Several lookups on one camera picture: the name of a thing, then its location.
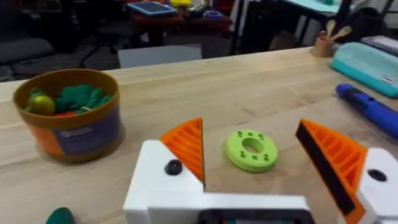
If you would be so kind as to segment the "left gripper white and orange left finger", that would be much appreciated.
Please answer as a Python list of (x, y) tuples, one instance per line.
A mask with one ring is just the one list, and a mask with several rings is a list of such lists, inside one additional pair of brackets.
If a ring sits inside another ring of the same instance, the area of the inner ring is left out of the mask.
[(143, 142), (123, 210), (127, 223), (196, 223), (188, 199), (203, 194), (202, 119), (186, 121)]

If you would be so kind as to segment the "left gripper white and orange right finger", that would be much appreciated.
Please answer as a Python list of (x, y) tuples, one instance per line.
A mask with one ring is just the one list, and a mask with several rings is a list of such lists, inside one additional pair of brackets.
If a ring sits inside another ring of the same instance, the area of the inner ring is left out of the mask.
[(339, 223), (397, 223), (397, 159), (302, 119), (295, 133), (340, 211)]

